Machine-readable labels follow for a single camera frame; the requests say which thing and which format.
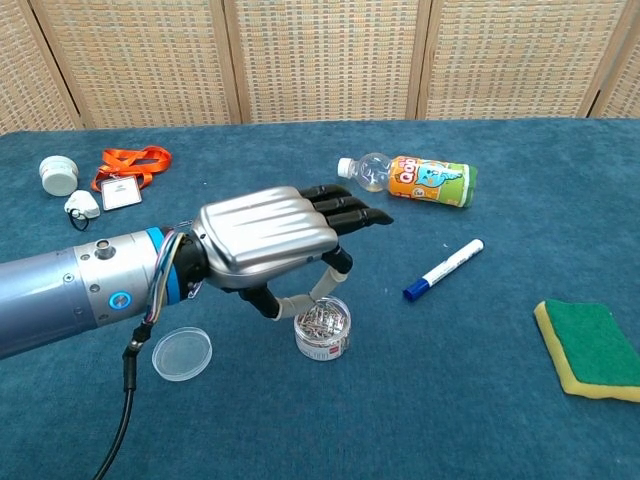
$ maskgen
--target white plastic lid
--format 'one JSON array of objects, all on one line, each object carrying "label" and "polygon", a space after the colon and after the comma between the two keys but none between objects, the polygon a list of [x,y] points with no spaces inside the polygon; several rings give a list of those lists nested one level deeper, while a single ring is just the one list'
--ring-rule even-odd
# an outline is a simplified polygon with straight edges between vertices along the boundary
[{"label": "white plastic lid", "polygon": [[209,365],[212,350],[209,336],[203,330],[184,327],[160,339],[153,349],[151,361],[162,378],[183,382]]},{"label": "white plastic lid", "polygon": [[40,162],[42,188],[56,197],[71,195],[78,188],[78,166],[62,155],[53,155]]},{"label": "white plastic lid", "polygon": [[353,162],[353,158],[341,158],[338,160],[338,176],[342,178],[351,178],[351,175],[349,175],[351,162]]}]

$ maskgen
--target robotic arm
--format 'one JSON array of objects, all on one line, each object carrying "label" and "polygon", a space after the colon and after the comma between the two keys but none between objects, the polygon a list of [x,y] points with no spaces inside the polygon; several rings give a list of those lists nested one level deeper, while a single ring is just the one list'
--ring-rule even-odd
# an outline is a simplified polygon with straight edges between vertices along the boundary
[{"label": "robotic arm", "polygon": [[[337,185],[276,187],[206,205],[182,237],[165,303],[202,281],[238,292],[264,316],[303,313],[352,267],[338,237],[393,219]],[[142,314],[168,230],[157,227],[0,264],[0,358]],[[305,295],[276,298],[269,280],[310,262],[327,271]]]}]

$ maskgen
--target petri dish lid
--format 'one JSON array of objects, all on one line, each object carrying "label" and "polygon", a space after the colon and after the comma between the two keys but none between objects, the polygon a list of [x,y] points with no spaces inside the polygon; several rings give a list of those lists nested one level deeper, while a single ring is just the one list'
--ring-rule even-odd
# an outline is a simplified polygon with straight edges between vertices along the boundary
[{"label": "petri dish lid", "polygon": [[201,329],[183,327],[156,344],[151,361],[162,378],[183,382],[202,372],[211,361],[211,340]]}]

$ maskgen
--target blue ring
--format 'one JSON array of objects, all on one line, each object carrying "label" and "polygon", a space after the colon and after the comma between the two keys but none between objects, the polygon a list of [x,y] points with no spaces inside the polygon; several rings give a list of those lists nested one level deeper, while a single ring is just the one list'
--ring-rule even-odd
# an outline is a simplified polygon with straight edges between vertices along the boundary
[{"label": "blue ring", "polygon": [[[116,304],[116,298],[118,297],[124,297],[126,299],[123,305]],[[114,310],[124,310],[129,305],[131,305],[131,300],[132,298],[129,292],[116,292],[113,295],[111,295],[111,297],[109,297],[109,306]]]},{"label": "blue ring", "polygon": [[[156,253],[160,250],[162,242],[164,241],[164,235],[158,227],[147,228],[147,234],[153,242],[153,246],[156,249]],[[173,305],[180,302],[180,284],[178,283],[178,274],[173,265],[169,271],[169,278],[167,279],[167,304]]]}]

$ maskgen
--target plastic bottle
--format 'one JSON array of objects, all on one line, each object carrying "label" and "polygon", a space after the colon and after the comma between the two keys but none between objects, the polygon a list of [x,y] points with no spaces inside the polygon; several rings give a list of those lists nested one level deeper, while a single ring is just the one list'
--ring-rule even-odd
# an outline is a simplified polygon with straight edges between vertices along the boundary
[{"label": "plastic bottle", "polygon": [[338,175],[355,179],[369,192],[387,190],[415,200],[468,207],[473,199],[477,169],[462,163],[368,153],[360,160],[341,158]]}]

